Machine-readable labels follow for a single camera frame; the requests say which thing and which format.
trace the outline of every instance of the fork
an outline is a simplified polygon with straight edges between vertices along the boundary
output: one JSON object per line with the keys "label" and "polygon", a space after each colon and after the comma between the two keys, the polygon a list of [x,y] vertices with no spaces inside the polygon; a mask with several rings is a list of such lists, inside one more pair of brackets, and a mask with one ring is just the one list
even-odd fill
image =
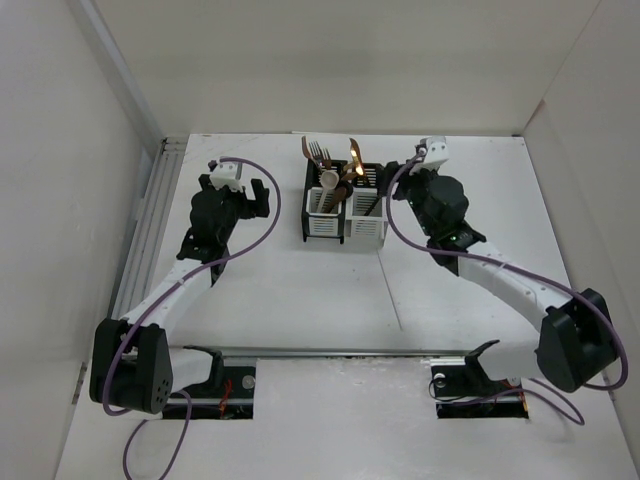
{"label": "fork", "polygon": [[329,150],[320,148],[318,142],[309,142],[309,149],[311,150],[311,155],[314,160],[322,162],[325,170],[331,170],[331,155],[329,155]]}

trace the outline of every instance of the white table surface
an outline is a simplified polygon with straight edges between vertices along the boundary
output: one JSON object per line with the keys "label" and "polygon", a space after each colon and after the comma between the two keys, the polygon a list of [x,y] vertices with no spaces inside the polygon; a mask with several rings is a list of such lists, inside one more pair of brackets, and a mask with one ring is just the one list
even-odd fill
{"label": "white table surface", "polygon": [[[192,135],[155,282],[179,249],[197,177],[211,158],[259,161],[280,181],[285,205],[273,236],[229,263],[216,287],[187,313],[172,343],[451,350],[489,338],[535,338],[509,308],[436,267],[429,255],[406,248],[392,232],[380,260],[374,251],[354,253],[335,240],[303,243],[305,162],[299,137]],[[372,162],[403,160],[418,140],[357,138]],[[348,153],[345,137],[322,142],[336,158],[340,146]],[[519,263],[566,281],[522,139],[449,137],[449,144],[453,158],[441,173],[464,183],[472,226]],[[409,209],[394,207],[401,228],[420,238]],[[268,221],[242,221],[232,251],[259,236]],[[255,418],[193,422],[169,478],[638,478],[606,394],[583,389],[571,396],[586,417],[585,427],[567,423],[534,398],[529,398],[530,421],[437,420],[427,394],[429,378],[428,366],[417,359],[261,360]],[[57,478],[122,478],[124,443],[141,415],[107,417],[87,390],[85,383]],[[181,428],[180,421],[145,427],[130,454],[135,478],[158,478]]]}
{"label": "white table surface", "polygon": [[[153,286],[175,260],[189,227],[190,200],[199,189],[198,176],[207,171],[212,158],[240,156],[259,162],[280,183],[284,205],[271,237],[249,255],[227,265],[215,288],[187,312],[171,343],[460,350],[473,349],[493,338],[500,338],[503,344],[537,338],[533,328],[509,307],[438,267],[430,255],[405,246],[390,230],[379,256],[375,250],[359,252],[336,240],[309,239],[304,243],[300,213],[307,164],[301,154],[300,137],[191,135]],[[329,148],[333,158],[349,155],[346,136],[316,138]],[[356,138],[365,161],[382,164],[404,161],[420,139]],[[567,282],[524,141],[448,137],[448,142],[451,160],[440,172],[463,183],[471,202],[470,224],[516,262]],[[253,177],[263,178],[254,169],[243,171],[247,185]],[[393,207],[400,228],[411,238],[425,241],[408,205],[394,202]],[[250,244],[269,221],[240,221],[230,250]]]}
{"label": "white table surface", "polygon": [[[529,421],[438,420],[429,378],[417,359],[259,361],[254,419],[192,422],[168,478],[638,478],[606,394],[571,396],[585,427],[530,397]],[[123,478],[122,450],[138,421],[107,417],[85,388],[57,479]],[[181,429],[180,420],[144,427],[130,452],[134,478],[160,476]]]}

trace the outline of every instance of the white mesh basket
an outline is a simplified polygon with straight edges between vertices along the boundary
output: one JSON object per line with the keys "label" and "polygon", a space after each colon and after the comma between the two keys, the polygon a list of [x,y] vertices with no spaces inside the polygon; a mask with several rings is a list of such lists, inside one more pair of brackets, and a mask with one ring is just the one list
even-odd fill
{"label": "white mesh basket", "polygon": [[[318,202],[322,196],[322,188],[312,187],[307,195],[306,211],[309,214],[309,235],[312,237],[337,237],[338,215],[342,213],[342,203],[333,207],[331,213],[318,213]],[[323,208],[331,203],[333,192],[328,192]]]}
{"label": "white mesh basket", "polygon": [[347,200],[345,238],[359,242],[372,242],[381,247],[387,230],[387,221],[380,200],[371,213],[365,213],[378,196],[375,188],[356,188]]}

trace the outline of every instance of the white wall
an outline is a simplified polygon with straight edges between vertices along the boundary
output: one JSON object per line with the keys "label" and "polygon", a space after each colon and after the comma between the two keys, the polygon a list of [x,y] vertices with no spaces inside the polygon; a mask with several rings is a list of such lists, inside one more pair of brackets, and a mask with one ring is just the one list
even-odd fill
{"label": "white wall", "polygon": [[97,3],[167,134],[511,134],[598,0]]}
{"label": "white wall", "polygon": [[640,465],[638,25],[638,2],[602,0],[525,130],[572,281],[606,295],[629,352],[631,378],[615,398],[636,465]]}
{"label": "white wall", "polygon": [[63,0],[0,0],[0,478],[54,475],[141,143]]}

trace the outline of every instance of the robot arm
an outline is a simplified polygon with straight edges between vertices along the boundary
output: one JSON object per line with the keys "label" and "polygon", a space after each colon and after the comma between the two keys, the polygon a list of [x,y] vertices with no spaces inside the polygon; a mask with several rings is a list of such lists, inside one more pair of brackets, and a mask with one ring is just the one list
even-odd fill
{"label": "robot arm", "polygon": [[[103,320],[96,329],[89,391],[95,402],[102,402],[106,374],[123,337],[154,304],[157,308],[145,318],[118,363],[109,404],[155,414],[162,411],[172,392],[206,381],[215,384],[222,377],[219,352],[170,347],[170,339],[183,314],[216,283],[225,264],[182,279],[203,264],[229,256],[227,242],[238,220],[269,216],[269,190],[254,179],[255,200],[249,200],[240,184],[240,163],[213,162],[210,169],[210,174],[199,178],[202,190],[191,200],[191,227],[169,274],[122,319]],[[170,289],[175,290],[162,300]]]}
{"label": "robot arm", "polygon": [[[422,231],[429,237],[427,246],[440,251],[492,257],[500,263],[494,265],[437,253],[432,254],[434,260],[454,275],[491,292],[540,333],[537,346],[528,346],[528,351],[509,352],[511,358],[502,356],[497,362],[492,358],[493,352],[499,351],[498,347],[493,347],[497,341],[481,346],[467,357],[467,363],[473,363],[476,370],[480,370],[476,373],[485,380],[499,380],[505,378],[502,374],[505,362],[531,367],[530,359],[535,359],[533,368],[513,376],[539,377],[542,373],[561,390],[573,392],[613,363],[617,358],[613,338],[593,312],[564,292],[505,269],[504,265],[513,263],[465,221],[469,201],[462,184],[438,173],[448,158],[444,138],[423,140],[416,146],[416,153],[424,160],[401,175],[393,198],[409,203]],[[379,195],[386,195],[399,168],[397,162],[386,166]],[[582,295],[609,318],[602,296],[591,289]]]}

